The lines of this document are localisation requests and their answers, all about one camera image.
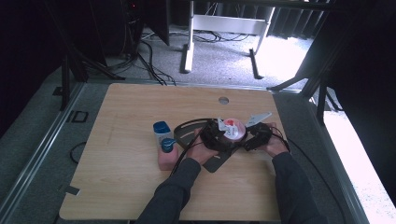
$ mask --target wooden table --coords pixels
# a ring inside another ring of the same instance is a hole
[[[229,103],[219,103],[227,97]],[[168,176],[158,168],[152,125],[171,129],[192,119],[235,118],[271,111],[268,91],[112,84],[92,128],[60,215],[64,219],[137,219]],[[181,220],[279,220],[275,172],[263,151],[237,150],[214,174],[202,169]]]

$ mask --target gray carpet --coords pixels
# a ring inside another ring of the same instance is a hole
[[[255,36],[250,36],[248,39],[248,43],[257,40]],[[243,44],[244,41],[197,43],[193,71],[190,74],[183,74],[180,72],[180,62],[186,40],[186,36],[173,36],[170,47],[166,47],[159,41],[149,42],[154,51],[153,64],[166,74],[172,75],[178,81],[177,84],[256,89],[281,82],[277,77],[270,76],[262,80],[254,79],[248,57],[249,47]],[[149,52],[146,46],[141,45],[140,48],[140,53],[148,58]],[[120,73],[120,76],[127,77],[126,82],[154,83],[148,72],[139,68],[142,66],[139,61],[136,61],[134,66]],[[68,121],[64,124],[31,185],[13,212],[9,223],[52,223],[55,220],[64,198],[64,193],[58,188],[71,181],[76,169],[76,165],[69,158],[69,151],[88,139],[108,83],[111,82],[112,80],[103,75],[92,75],[73,106],[74,111],[89,113],[87,122]],[[56,117],[61,100],[59,96],[52,96],[52,92],[59,85],[60,71],[57,71],[49,76],[18,120],[0,140],[2,164],[0,199],[3,200],[7,196],[23,165],[28,161]],[[303,85],[304,83],[297,83],[291,88],[298,90]],[[324,176],[325,182],[331,187],[329,191],[313,164],[297,146],[290,143],[295,159],[303,166],[312,182],[319,210],[328,217],[330,223],[343,223],[343,216],[345,216],[346,223],[354,223],[326,153],[326,148],[331,146],[326,146],[326,143],[320,140],[322,136],[317,129],[312,116],[312,108],[310,108],[313,105],[294,93],[277,93],[275,100],[287,136],[306,153]],[[77,158],[82,151],[83,146],[76,148]],[[56,223],[126,223],[126,221],[66,221],[59,218]]]

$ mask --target dark sleeve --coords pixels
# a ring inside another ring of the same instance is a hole
[[[328,223],[311,194],[312,186],[301,166],[288,153],[273,158],[276,198],[282,223]]]
[[[201,165],[194,159],[181,162],[177,171],[155,190],[136,224],[178,223],[180,211],[189,201],[191,187],[200,172]]]

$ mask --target bottle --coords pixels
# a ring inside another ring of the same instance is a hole
[[[175,139],[172,139],[173,136],[171,130],[165,121],[154,123],[153,129],[156,139],[158,165],[160,170],[172,170],[178,159],[178,149],[175,146]]]
[[[247,132],[245,125],[238,119],[225,119],[224,124],[229,128],[224,137],[230,142],[241,141]]]

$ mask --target lid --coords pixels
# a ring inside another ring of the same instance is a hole
[[[173,138],[165,138],[161,142],[161,148],[163,149],[163,152],[169,153],[173,149],[173,144],[176,142],[175,139]]]
[[[158,121],[152,125],[155,133],[170,133],[171,130],[165,121]]]

